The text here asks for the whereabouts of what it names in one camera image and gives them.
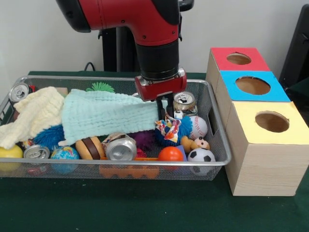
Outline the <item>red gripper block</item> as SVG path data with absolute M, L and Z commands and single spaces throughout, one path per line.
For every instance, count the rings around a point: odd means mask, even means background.
M 170 117 L 174 117 L 173 95 L 168 94 L 184 91 L 186 84 L 187 75 L 182 67 L 178 69 L 176 76 L 169 80 L 149 81 L 144 79 L 142 76 L 135 77 L 135 86 L 140 98 L 144 102 L 156 100 L 158 120 L 165 119 L 166 112 Z M 161 97 L 165 95 L 168 101 L 166 111 L 163 107 Z

